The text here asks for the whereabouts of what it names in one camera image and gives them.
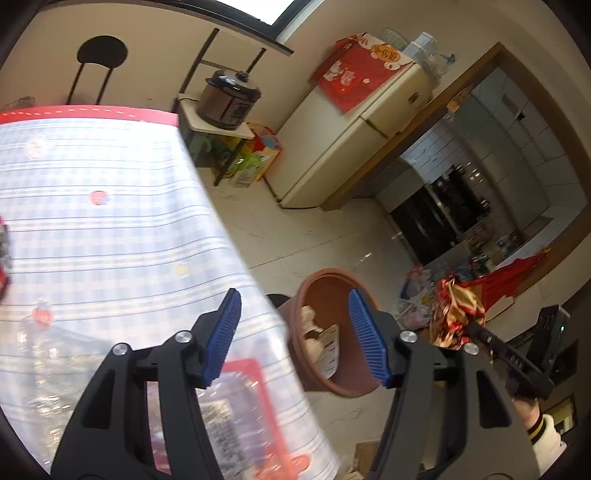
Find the refrigerator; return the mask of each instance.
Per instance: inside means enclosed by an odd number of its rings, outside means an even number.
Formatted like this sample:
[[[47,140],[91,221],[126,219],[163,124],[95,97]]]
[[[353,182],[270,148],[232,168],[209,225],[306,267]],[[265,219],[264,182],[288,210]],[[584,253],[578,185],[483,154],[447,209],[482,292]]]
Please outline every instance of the refrigerator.
[[[280,205],[319,206],[430,99],[429,78],[417,64],[347,113],[314,88],[277,133],[283,152],[265,174]]]

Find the plastic bag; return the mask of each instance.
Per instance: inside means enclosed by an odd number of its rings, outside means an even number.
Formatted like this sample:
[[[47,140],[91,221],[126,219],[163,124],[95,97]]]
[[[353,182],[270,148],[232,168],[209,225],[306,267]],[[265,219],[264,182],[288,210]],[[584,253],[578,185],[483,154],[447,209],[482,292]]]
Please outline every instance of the plastic bag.
[[[197,398],[225,480],[296,480],[308,467],[307,455],[287,452],[255,360],[226,362]],[[148,420],[156,468],[170,473],[155,382],[148,384]]]
[[[400,291],[396,321],[405,330],[418,330],[431,322],[434,288],[429,270],[414,268]]]
[[[49,471],[72,412],[111,344],[55,326],[44,301],[19,322],[15,340],[13,367],[26,373],[21,388],[28,400],[11,413],[36,425],[35,444],[27,447]]]

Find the snack bag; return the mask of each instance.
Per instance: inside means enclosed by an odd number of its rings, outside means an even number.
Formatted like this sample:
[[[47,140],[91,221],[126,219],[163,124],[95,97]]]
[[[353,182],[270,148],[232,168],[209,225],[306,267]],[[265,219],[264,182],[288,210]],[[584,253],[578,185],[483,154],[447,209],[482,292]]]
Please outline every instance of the snack bag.
[[[470,341],[464,335],[464,328],[471,321],[479,325],[485,323],[485,309],[478,296],[456,284],[453,278],[440,280],[429,331],[431,343],[458,350]]]

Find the cardboard box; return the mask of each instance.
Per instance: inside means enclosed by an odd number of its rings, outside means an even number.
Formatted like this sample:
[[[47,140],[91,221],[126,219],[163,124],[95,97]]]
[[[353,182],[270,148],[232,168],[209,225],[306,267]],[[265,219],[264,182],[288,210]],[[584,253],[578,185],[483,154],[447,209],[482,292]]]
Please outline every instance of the cardboard box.
[[[367,478],[369,469],[374,462],[378,451],[379,440],[373,442],[361,442],[355,445],[355,456],[353,457],[353,469],[357,470],[364,478]]]

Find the chair backrest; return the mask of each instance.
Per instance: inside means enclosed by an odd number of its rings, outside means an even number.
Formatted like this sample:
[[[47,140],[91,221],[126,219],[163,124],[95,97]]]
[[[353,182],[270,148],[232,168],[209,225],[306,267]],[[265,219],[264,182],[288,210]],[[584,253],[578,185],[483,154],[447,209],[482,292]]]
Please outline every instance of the chair backrest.
[[[78,49],[77,59],[79,63],[96,63],[115,69],[127,58],[127,47],[116,37],[100,35],[86,40]]]
[[[96,98],[96,104],[99,105],[100,100],[103,98],[105,88],[107,87],[107,82],[109,81],[109,78],[111,78],[111,73],[113,73],[113,70],[125,61],[127,58],[127,51],[127,47],[120,39],[111,37],[110,35],[100,35],[98,37],[93,37],[90,40],[86,40],[78,49],[78,55],[76,58],[80,63],[80,67],[74,78],[74,83],[72,83],[72,87],[70,88],[66,105],[70,105],[72,95],[74,95],[74,90],[76,89],[76,85],[82,74],[82,69],[87,63],[95,63],[109,69],[103,85],[100,87],[99,96]]]

